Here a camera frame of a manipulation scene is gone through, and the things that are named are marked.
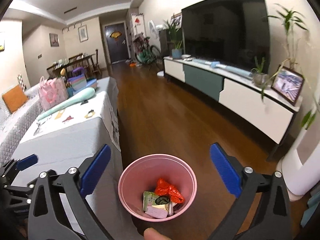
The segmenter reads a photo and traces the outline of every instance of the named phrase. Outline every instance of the television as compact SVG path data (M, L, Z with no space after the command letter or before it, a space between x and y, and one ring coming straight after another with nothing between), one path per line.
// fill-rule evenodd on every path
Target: television
M182 9L185 53L250 71L270 62L265 0L204 0Z

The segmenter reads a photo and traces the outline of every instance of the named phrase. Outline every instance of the pink cup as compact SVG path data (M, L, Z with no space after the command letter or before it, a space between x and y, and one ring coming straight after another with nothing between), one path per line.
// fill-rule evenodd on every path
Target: pink cup
M158 219L142 210L143 192L156 188L159 178L177 187L185 198L183 207L173 216ZM196 197L197 180L191 167L183 160L167 155L144 156L131 163L122 173L118 194L122 205L135 217L149 222L163 222L174 219L185 212Z

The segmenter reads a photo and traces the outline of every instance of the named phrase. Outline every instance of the metal screw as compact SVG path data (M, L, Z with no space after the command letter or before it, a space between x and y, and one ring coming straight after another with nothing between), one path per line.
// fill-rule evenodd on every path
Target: metal screw
M252 169L251 167L245 167L245 168L244 168L244 171L245 171L246 173L253 173L253 169Z
M76 168L76 167L72 167L72 168L70 168L70 169L68 170L68 172L69 172L70 174L75 174L75 173L77 172L77 168Z
M41 172L40 175L39 175L39 177L40 177L41 179L45 178L45 176L47 176L47 173L46 173L46 172Z
M276 171L276 172L275 172L275 176L276 176L277 178L281 178L281 177L282 177L282 174L281 174L281 172Z

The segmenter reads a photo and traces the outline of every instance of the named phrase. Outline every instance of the blue flower pot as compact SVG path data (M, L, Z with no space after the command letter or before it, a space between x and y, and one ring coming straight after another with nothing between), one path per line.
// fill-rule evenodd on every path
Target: blue flower pot
M181 59L182 49L173 49L172 50L172 58L173 59Z

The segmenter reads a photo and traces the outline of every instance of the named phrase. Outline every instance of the door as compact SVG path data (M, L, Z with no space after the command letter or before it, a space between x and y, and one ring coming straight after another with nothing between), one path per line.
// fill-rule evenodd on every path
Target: door
M106 26L105 35L111 63L117 63L129 58L125 28L123 23Z

